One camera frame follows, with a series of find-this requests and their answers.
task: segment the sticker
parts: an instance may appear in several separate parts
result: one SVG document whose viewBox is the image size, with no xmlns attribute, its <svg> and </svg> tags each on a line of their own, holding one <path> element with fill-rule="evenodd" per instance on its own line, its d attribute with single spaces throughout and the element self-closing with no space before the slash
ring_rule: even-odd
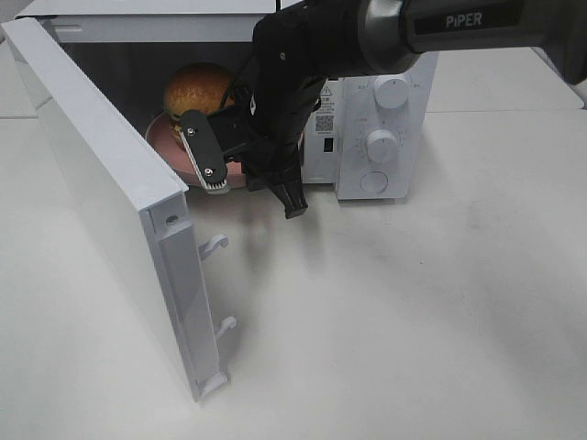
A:
<svg viewBox="0 0 587 440">
<path fill-rule="evenodd" d="M 340 81 L 327 81 L 320 93 L 321 105 L 315 112 L 314 131 L 317 135 L 333 136 L 335 134 L 335 119 Z"/>
</svg>

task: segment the white microwave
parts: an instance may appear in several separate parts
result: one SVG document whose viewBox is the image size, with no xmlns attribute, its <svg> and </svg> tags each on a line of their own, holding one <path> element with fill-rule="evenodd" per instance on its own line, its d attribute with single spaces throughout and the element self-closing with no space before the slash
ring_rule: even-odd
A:
<svg viewBox="0 0 587 440">
<path fill-rule="evenodd" d="M 236 69 L 274 7 L 44 0 L 3 25 L 85 224 L 129 289 L 164 296 L 196 400 L 227 381 L 216 339 L 235 320 L 212 322 L 201 267 L 227 238 L 196 245 L 187 186 L 143 135 L 175 70 Z M 405 197 L 436 62 L 429 54 L 403 75 L 330 79 L 301 146 L 304 182 L 334 184 L 339 199 Z M 254 75 L 253 66 L 243 79 Z"/>
</svg>

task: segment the cable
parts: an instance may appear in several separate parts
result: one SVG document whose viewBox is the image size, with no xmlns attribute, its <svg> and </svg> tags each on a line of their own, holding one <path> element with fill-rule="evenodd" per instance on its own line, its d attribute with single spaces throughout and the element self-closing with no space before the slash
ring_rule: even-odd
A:
<svg viewBox="0 0 587 440">
<path fill-rule="evenodd" d="M 230 93 L 232 92 L 232 90 L 234 89 L 235 84 L 238 81 L 238 78 L 240 78 L 240 75 L 242 74 L 242 72 L 244 72 L 244 70 L 247 68 L 247 66 L 249 65 L 249 63 L 252 59 L 253 59 L 253 52 L 251 52 L 249 54 L 249 56 L 242 62 L 242 64 L 240 64 L 240 67 L 238 67 L 237 73 L 232 78 L 232 80 L 228 84 L 227 89 L 224 91 L 224 94 L 222 95 L 222 100 L 220 101 L 220 108 L 224 108 L 224 106 L 226 105 L 227 99 L 230 96 Z"/>
<path fill-rule="evenodd" d="M 282 10 L 282 0 L 275 0 L 275 12 L 281 11 Z M 227 100 L 228 97 L 230 96 L 230 93 L 232 92 L 232 90 L 235 87 L 235 84 L 238 81 L 238 78 L 240 77 L 240 75 L 242 74 L 242 72 L 247 68 L 247 66 L 249 65 L 250 61 L 252 60 L 254 55 L 254 52 L 251 52 L 249 54 L 249 56 L 243 61 L 243 63 L 240 65 L 240 67 L 237 70 L 237 74 L 234 76 L 234 78 L 230 81 L 230 83 L 228 84 L 227 89 L 224 91 L 224 94 L 222 95 L 222 100 L 220 101 L 220 107 L 219 108 L 224 108 L 224 106 L 227 104 Z"/>
</svg>

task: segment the open microwave door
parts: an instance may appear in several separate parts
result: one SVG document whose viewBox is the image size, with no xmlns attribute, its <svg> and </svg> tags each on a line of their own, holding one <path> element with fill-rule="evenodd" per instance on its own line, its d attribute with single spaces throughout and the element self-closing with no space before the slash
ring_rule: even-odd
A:
<svg viewBox="0 0 587 440">
<path fill-rule="evenodd" d="M 133 297 L 162 294 L 194 398 L 219 367 L 185 184 L 33 18 L 3 25 L 19 73 L 83 222 Z"/>
</svg>

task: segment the hamburger bun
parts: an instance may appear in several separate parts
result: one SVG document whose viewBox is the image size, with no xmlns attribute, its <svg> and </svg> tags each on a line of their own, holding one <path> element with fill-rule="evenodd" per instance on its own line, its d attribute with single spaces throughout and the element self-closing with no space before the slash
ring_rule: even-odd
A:
<svg viewBox="0 0 587 440">
<path fill-rule="evenodd" d="M 183 148 L 179 120 L 188 110 L 205 115 L 220 109 L 222 96 L 230 85 L 232 74 L 224 67 L 211 63 L 197 63 L 182 67 L 167 82 L 163 92 L 163 108 L 169 115 L 175 141 Z M 234 101 L 228 97 L 226 105 Z"/>
</svg>

